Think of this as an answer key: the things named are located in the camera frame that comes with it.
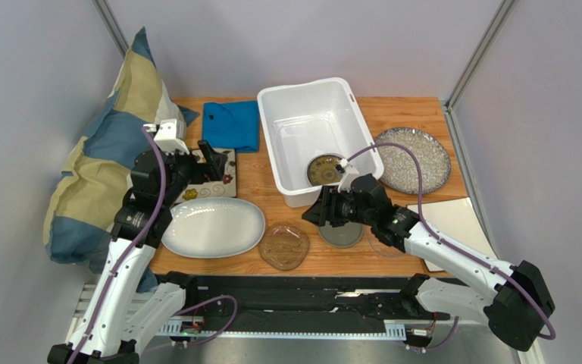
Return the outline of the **grey speckled saucer plate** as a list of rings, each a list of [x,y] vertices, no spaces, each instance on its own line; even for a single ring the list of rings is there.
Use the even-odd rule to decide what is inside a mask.
[[[330,246],[345,249],[359,242],[364,233],[362,224],[349,222],[341,227],[326,224],[318,228],[320,238]]]

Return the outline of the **clear amber square glass plate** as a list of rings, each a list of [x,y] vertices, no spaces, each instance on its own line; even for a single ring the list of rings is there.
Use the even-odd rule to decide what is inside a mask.
[[[258,244],[260,257],[279,271],[298,268],[309,250],[309,236],[293,221],[272,224]]]

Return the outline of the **white plastic bin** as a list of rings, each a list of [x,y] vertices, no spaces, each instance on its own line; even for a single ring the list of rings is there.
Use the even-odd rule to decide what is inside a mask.
[[[353,157],[362,174],[383,175],[379,153],[369,148],[374,138],[343,78],[268,87],[257,103],[275,186],[289,207],[316,201],[321,188],[311,185],[308,166],[318,156]]]

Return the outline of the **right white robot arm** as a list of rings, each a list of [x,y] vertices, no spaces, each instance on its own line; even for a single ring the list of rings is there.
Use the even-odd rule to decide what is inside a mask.
[[[323,186],[302,219],[318,227],[366,225],[384,245],[432,262],[459,279],[460,285],[420,274],[409,280],[404,294],[429,312],[486,325],[504,344],[522,352],[538,338],[556,338],[549,320],[555,304],[537,266],[494,259],[450,238],[417,212],[392,203],[369,174],[355,178],[349,190]]]

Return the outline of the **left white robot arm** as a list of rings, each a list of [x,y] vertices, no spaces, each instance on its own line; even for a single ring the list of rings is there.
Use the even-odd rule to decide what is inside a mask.
[[[171,272],[131,318],[134,293],[172,221],[171,208],[190,184],[220,181],[228,155],[198,142],[197,159],[178,143],[169,152],[155,143],[134,159],[132,186],[114,218],[104,270],[92,300],[65,344],[54,345],[49,363],[138,363],[168,317],[186,304],[196,277]]]

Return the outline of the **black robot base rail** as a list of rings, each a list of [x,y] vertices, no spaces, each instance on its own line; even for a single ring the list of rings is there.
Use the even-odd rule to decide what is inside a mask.
[[[194,311],[210,331],[230,318],[230,331],[308,334],[376,334],[391,319],[424,325],[449,320],[403,296],[407,283],[406,277],[198,275],[185,305],[223,297]]]

